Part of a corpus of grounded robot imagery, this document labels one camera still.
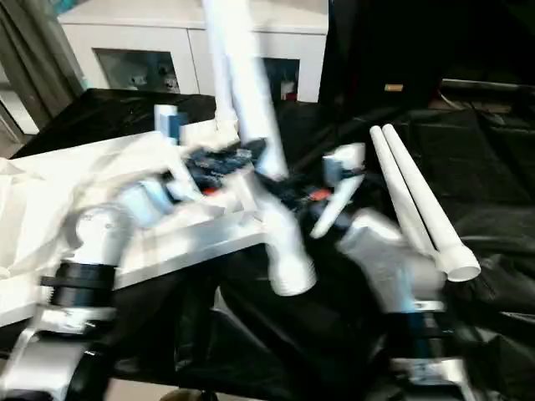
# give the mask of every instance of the white cabinet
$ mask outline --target white cabinet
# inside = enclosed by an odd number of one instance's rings
[[[214,95],[206,31],[191,30],[189,35],[199,90],[202,94]],[[303,102],[317,102],[326,36],[296,33],[258,33],[257,36],[260,57],[298,61],[297,98]]]
[[[318,100],[328,1],[249,2],[268,76],[294,82],[298,100]],[[91,88],[214,95],[201,0],[88,0],[59,21]],[[281,59],[294,62],[270,74]]]

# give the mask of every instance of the black plastic sheet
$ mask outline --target black plastic sheet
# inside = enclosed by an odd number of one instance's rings
[[[177,104],[191,122],[213,116],[209,97],[93,90],[17,156],[151,130],[155,103]],[[483,399],[532,399],[532,122],[472,110],[395,111],[335,124],[316,104],[277,109],[290,165],[310,180],[320,180],[319,147],[366,142],[367,167],[379,179],[359,188],[353,207],[373,206],[391,218],[368,130],[378,118],[395,123],[481,262],[478,278],[445,289],[471,378],[485,389]],[[301,222],[309,232],[310,221]],[[382,316],[359,268],[334,249],[335,238],[330,232],[306,240],[318,284],[298,297],[273,293],[263,246],[117,291],[120,318],[107,339],[118,358],[116,375],[264,399],[412,399],[387,373]],[[0,329],[0,350],[9,352],[22,327]]]

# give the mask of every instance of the red component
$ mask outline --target red component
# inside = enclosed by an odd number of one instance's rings
[[[210,195],[213,195],[217,192],[217,189],[216,188],[206,188],[202,194],[203,195],[206,195],[206,196],[210,196]]]
[[[329,198],[331,196],[331,191],[323,188],[322,190],[316,190],[310,194],[310,198],[313,201],[322,201],[323,199]]]

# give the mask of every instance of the curtain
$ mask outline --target curtain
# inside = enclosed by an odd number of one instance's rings
[[[0,0],[0,62],[40,129],[83,92],[46,6],[44,0]]]

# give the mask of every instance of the white pipe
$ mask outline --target white pipe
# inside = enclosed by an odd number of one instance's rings
[[[385,177],[386,185],[394,205],[395,214],[398,216],[401,231],[406,236],[409,244],[419,253],[431,255],[435,253],[433,243],[429,238],[424,222],[416,208],[415,202],[410,196],[409,189],[394,156],[386,143],[383,131],[377,125],[369,130],[374,143],[375,153],[379,159],[381,170]]]
[[[267,148],[257,170],[276,180],[288,176],[283,147],[272,107],[271,94],[257,38],[245,0],[216,0],[210,4],[211,23],[217,25],[218,39],[227,56],[234,99],[239,112],[242,142],[265,138]]]
[[[206,30],[208,32],[208,42],[210,44],[211,66],[213,68],[214,87],[216,90],[216,122],[225,124],[226,122],[236,123],[237,117],[232,107],[232,96],[230,87],[230,75],[227,68],[227,56],[219,39],[221,32],[214,1],[202,0],[206,19]]]
[[[268,81],[246,0],[214,0],[208,5],[217,26],[217,40],[227,56],[234,99],[240,119],[242,142],[264,138],[266,150],[257,170],[278,180],[288,176],[283,147],[272,107]],[[313,264],[304,251],[299,226],[291,211],[278,199],[250,183],[264,224],[273,290],[283,296],[307,291],[316,282]]]
[[[461,242],[394,127],[390,124],[385,125],[383,133],[427,230],[435,242],[439,267],[452,282],[464,282],[476,277],[481,272],[476,257]]]

